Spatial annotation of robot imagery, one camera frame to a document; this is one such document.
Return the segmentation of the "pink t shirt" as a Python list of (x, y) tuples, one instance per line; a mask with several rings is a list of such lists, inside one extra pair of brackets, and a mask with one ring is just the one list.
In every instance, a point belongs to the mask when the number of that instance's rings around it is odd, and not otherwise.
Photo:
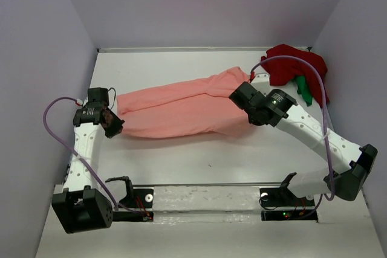
[(247, 133), (247, 114), (229, 95), (249, 79), (239, 67), (208, 78), (146, 88), (117, 97), (123, 133), (140, 138), (174, 138), (216, 132)]

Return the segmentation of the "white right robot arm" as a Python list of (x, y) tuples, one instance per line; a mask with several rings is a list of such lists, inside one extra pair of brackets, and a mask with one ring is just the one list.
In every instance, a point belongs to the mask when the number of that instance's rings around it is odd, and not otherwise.
[(283, 131), (327, 162), (326, 170), (287, 175), (278, 190), (283, 204), (292, 205), (299, 198), (314, 195), (329, 194), (345, 201), (357, 198), (378, 154), (374, 146), (360, 146), (325, 128), (280, 89), (264, 95), (243, 82), (229, 99), (247, 114), (250, 124), (270, 125)]

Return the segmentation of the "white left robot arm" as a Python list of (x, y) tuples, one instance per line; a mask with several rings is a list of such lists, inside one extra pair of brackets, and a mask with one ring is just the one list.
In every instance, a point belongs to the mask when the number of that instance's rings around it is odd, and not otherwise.
[(121, 185), (113, 194), (97, 169), (104, 138), (113, 138), (123, 130), (124, 121), (109, 107), (107, 88), (90, 88), (73, 117), (74, 144), (68, 145), (52, 131), (49, 133), (71, 152), (62, 191), (53, 195), (51, 206), (68, 234), (109, 228), (119, 206), (133, 202), (134, 192)]

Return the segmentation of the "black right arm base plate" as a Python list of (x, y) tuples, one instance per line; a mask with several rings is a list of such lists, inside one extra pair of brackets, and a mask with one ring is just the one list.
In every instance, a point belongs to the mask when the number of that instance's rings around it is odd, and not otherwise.
[(259, 189), (261, 220), (271, 221), (318, 221), (314, 200), (297, 198), (287, 189), (263, 187)]

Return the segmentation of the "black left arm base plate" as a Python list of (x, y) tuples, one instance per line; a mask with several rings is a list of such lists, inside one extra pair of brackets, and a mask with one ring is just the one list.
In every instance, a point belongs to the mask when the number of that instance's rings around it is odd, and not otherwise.
[(152, 222), (154, 189), (134, 187), (132, 194), (119, 202), (119, 210), (113, 213), (113, 222)]

